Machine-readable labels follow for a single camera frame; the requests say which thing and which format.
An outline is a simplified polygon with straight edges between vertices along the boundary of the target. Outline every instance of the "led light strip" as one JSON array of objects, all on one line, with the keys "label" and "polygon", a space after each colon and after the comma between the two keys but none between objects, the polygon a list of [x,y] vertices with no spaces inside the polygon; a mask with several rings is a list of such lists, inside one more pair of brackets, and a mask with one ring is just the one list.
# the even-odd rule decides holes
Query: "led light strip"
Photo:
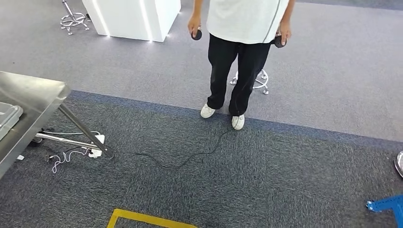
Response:
[{"label": "led light strip", "polygon": [[107,37],[110,37],[111,35],[110,35],[110,33],[109,33],[108,27],[106,26],[104,17],[102,16],[102,13],[101,13],[101,10],[99,9],[99,6],[98,6],[97,1],[96,1],[96,0],[92,0],[92,3],[93,3],[93,5],[94,5],[94,7],[95,7],[95,10],[96,10],[96,13],[98,14],[99,19],[101,20],[102,27],[104,27],[106,36],[107,36]]},{"label": "led light strip", "polygon": [[147,31],[148,39],[150,40],[150,42],[152,42],[153,36],[151,35],[150,22],[148,21],[148,16],[147,16],[147,11],[145,10],[144,0],[140,0],[140,8],[141,8],[141,14],[143,15],[144,26],[145,26],[145,30]]}]

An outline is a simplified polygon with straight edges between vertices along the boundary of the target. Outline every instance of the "blue metal frame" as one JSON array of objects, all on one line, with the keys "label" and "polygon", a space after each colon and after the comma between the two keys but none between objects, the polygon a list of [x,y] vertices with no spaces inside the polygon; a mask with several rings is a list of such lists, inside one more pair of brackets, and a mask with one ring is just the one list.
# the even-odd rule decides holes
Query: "blue metal frame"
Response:
[{"label": "blue metal frame", "polygon": [[397,227],[403,228],[403,195],[393,196],[378,201],[368,201],[366,206],[373,212],[393,210]]}]

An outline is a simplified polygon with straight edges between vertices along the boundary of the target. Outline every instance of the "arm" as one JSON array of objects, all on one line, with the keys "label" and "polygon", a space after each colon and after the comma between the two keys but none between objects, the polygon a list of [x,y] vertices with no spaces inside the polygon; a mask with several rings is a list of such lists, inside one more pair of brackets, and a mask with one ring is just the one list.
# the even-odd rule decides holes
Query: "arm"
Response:
[{"label": "arm", "polygon": [[295,5],[295,0],[289,0],[286,12],[283,15],[283,19],[281,19],[281,22],[289,23],[289,21],[291,19],[292,10],[294,9],[294,5]]},{"label": "arm", "polygon": [[203,4],[203,0],[194,0],[193,15],[200,16],[200,13],[201,13],[201,10],[202,10],[202,4]]},{"label": "arm", "polygon": [[193,5],[193,14],[190,17],[188,23],[188,30],[192,34],[193,37],[196,37],[197,30],[201,25],[201,10],[202,10],[203,0],[194,0]]},{"label": "arm", "polygon": [[289,0],[287,9],[284,12],[283,18],[280,22],[281,43],[283,45],[285,45],[286,40],[291,37],[290,19],[294,5],[295,0]]}]

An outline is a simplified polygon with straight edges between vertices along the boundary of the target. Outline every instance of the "gray carpet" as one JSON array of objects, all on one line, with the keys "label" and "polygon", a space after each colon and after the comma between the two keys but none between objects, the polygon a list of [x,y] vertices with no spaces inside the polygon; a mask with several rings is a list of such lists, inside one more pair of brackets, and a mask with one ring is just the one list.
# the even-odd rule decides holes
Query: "gray carpet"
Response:
[{"label": "gray carpet", "polygon": [[[247,116],[402,141],[402,1],[309,2],[315,4],[296,4],[293,38],[286,48],[273,48],[265,66],[269,95],[255,91]],[[69,4],[85,12],[80,0]],[[209,95],[208,36],[194,42],[186,31],[191,0],[182,1],[182,13],[162,44],[107,39],[91,23],[92,30],[74,29],[68,36],[59,28],[65,12],[58,0],[0,0],[0,5],[1,71],[194,109]]]},{"label": "gray carpet", "polygon": [[[402,143],[256,119],[219,140],[231,129],[222,114],[204,120],[197,110],[82,92],[66,105],[119,152],[75,154],[53,174],[44,156],[70,147],[28,148],[0,180],[2,227],[102,228],[115,208],[202,228],[395,226],[391,212],[370,213],[365,202],[402,194],[392,163]],[[48,127],[77,131],[59,113]],[[190,159],[166,169],[135,153],[171,167]]]}]

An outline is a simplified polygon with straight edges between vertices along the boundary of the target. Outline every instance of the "white t-shirt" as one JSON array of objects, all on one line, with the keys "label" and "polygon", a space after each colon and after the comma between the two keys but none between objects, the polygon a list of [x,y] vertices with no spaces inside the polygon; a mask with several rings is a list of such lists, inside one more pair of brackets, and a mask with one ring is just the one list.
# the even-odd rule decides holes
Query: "white t-shirt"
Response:
[{"label": "white t-shirt", "polygon": [[228,41],[269,43],[287,6],[288,0],[210,0],[207,30]]}]

